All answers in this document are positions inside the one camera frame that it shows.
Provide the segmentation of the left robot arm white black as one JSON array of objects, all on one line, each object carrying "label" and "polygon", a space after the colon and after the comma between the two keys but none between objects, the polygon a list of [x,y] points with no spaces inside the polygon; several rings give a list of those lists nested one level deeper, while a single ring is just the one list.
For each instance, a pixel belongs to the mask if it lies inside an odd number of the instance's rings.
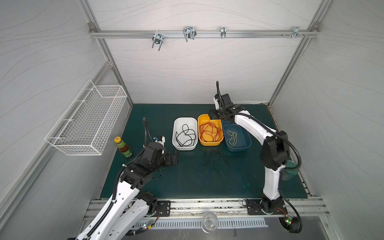
[{"label": "left robot arm white black", "polygon": [[93,221],[77,236],[78,240],[122,240],[141,234],[151,225],[132,228],[145,216],[159,214],[158,199],[143,191],[155,172],[178,164],[177,151],[167,151],[165,137],[151,136],[147,120],[143,120],[145,143],[139,154],[123,165],[114,181],[113,193]]}]

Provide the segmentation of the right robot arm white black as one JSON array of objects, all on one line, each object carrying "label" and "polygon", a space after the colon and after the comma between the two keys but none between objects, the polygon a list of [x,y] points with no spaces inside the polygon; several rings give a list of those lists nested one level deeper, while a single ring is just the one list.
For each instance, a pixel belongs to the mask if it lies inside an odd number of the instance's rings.
[{"label": "right robot arm white black", "polygon": [[221,94],[219,85],[216,88],[215,108],[209,111],[210,119],[235,123],[256,138],[262,146],[260,160],[265,167],[263,196],[259,201],[245,201],[248,214],[273,215],[280,211],[283,214],[279,218],[281,226],[291,234],[299,234],[303,229],[301,216],[283,195],[280,187],[283,173],[299,170],[302,165],[298,150],[288,140],[286,132],[268,127],[243,106],[235,105],[229,94]]}]

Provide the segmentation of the white plastic bin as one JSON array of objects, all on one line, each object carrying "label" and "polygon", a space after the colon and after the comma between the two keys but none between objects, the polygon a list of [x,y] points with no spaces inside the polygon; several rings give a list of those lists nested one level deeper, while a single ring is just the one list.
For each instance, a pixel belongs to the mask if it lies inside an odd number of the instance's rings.
[{"label": "white plastic bin", "polygon": [[172,144],[177,151],[192,151],[198,144],[198,122],[195,118],[182,117],[174,121]]}]

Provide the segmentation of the yellow plastic bin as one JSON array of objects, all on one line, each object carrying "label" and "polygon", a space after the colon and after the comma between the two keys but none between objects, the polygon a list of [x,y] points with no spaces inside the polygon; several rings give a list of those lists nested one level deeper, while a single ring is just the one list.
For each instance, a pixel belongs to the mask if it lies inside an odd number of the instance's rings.
[{"label": "yellow plastic bin", "polygon": [[218,146],[224,139],[222,122],[210,120],[208,114],[198,117],[198,137],[200,143],[205,147]]}]

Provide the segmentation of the blue plastic bin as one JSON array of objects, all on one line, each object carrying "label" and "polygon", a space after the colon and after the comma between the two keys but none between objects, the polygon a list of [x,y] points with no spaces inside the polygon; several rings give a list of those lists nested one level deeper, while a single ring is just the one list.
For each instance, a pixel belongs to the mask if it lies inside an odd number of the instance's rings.
[{"label": "blue plastic bin", "polygon": [[250,134],[243,127],[228,121],[222,121],[223,133],[227,149],[230,152],[243,152],[252,145]]}]

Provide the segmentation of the clear glass cup front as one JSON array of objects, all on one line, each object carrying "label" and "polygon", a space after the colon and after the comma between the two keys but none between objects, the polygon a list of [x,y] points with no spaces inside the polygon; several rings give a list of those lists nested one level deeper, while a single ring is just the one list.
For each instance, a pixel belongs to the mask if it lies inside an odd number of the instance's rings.
[{"label": "clear glass cup front", "polygon": [[206,212],[203,215],[202,221],[201,221],[201,227],[205,233],[207,234],[213,233],[214,231],[217,230],[218,226],[219,226],[219,220],[215,213]]}]

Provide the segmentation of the metal clamp small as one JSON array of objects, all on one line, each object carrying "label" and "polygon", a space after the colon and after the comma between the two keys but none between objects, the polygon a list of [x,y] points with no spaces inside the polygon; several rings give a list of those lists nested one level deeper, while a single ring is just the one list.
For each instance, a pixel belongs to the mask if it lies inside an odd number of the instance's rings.
[{"label": "metal clamp small", "polygon": [[225,39],[227,35],[226,27],[221,27],[221,39]]}]

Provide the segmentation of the green lidded glass jar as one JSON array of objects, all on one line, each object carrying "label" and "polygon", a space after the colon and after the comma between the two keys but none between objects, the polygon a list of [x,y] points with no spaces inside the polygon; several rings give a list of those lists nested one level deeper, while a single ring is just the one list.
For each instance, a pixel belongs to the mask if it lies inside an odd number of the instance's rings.
[{"label": "green lidded glass jar", "polygon": [[[295,168],[296,165],[297,164],[294,161],[287,160],[286,168]],[[291,178],[293,178],[294,176],[296,176],[298,174],[298,172],[299,172],[299,170],[297,170],[297,169],[295,169],[295,170],[285,170],[281,174],[282,180],[283,181],[288,181]]]}]

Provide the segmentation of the metal u-bolt clamp middle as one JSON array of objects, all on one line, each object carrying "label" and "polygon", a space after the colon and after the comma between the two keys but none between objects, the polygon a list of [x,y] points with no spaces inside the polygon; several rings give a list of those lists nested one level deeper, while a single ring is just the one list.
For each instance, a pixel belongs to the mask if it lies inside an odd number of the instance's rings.
[{"label": "metal u-bolt clamp middle", "polygon": [[186,42],[189,41],[189,39],[194,40],[197,32],[195,27],[186,27],[183,29],[183,35],[185,37]]}]

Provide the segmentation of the metal u-bolt clamp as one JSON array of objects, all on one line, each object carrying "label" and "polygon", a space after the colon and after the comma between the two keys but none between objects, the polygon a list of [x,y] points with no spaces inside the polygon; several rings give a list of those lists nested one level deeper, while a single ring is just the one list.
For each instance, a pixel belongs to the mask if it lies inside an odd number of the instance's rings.
[{"label": "metal u-bolt clamp", "polygon": [[155,45],[158,45],[158,51],[160,51],[161,47],[162,47],[162,44],[164,42],[163,35],[161,35],[159,33],[153,34],[152,41],[153,41],[152,48],[154,48]]},{"label": "metal u-bolt clamp", "polygon": [[185,37],[186,42],[189,41],[189,39],[194,40],[197,32],[195,27],[186,27],[183,29],[183,35]]}]

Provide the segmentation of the white vent grille strip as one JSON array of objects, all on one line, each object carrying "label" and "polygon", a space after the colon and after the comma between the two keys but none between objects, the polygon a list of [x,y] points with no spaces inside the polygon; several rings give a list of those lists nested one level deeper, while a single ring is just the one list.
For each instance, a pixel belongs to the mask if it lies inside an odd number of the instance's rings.
[{"label": "white vent grille strip", "polygon": [[[153,226],[154,230],[189,230],[203,229],[206,223],[202,218],[199,219],[159,219]],[[209,220],[208,227],[213,230],[222,229],[250,229],[250,228],[267,228],[268,224],[264,218],[219,218],[217,221]]]}]

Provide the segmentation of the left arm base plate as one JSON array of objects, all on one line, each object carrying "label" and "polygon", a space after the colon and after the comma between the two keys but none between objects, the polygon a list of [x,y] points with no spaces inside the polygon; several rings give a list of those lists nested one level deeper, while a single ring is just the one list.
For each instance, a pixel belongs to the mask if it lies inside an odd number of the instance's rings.
[{"label": "left arm base plate", "polygon": [[169,217],[171,214],[171,201],[156,201],[149,205],[146,217]]}]

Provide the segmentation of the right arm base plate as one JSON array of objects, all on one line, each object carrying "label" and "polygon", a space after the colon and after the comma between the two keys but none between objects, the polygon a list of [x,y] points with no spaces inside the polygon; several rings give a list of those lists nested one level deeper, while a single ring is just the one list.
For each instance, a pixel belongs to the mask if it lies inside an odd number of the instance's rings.
[{"label": "right arm base plate", "polygon": [[243,199],[242,205],[246,208],[248,215],[286,215],[288,213],[284,200]]}]

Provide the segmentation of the aluminium crossbar rail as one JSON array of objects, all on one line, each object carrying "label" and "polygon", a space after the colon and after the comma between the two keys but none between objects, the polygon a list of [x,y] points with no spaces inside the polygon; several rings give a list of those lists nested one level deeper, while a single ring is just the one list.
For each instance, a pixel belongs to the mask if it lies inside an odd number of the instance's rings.
[{"label": "aluminium crossbar rail", "polygon": [[[260,39],[260,38],[284,38],[282,34],[290,34],[293,30],[230,30],[227,29],[225,39]],[[219,30],[196,30],[195,39],[221,39]],[[317,38],[321,32],[301,30],[308,34],[308,38]],[[153,34],[159,33],[164,39],[183,39],[182,30],[158,30],[158,31],[97,31],[90,33],[93,39],[152,39]]]}]

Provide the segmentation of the metal bracket right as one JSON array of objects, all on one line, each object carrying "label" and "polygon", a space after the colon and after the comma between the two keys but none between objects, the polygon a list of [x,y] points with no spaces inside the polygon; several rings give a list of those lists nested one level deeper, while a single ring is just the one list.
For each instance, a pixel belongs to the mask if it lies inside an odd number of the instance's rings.
[{"label": "metal bracket right", "polygon": [[300,32],[300,28],[299,27],[296,27],[295,29],[293,29],[292,33],[290,34],[282,34],[282,36],[284,38],[290,38],[290,39],[295,39],[295,38],[298,38],[298,39],[304,39],[304,38],[308,38],[309,35],[308,34],[303,34],[302,32]]}]

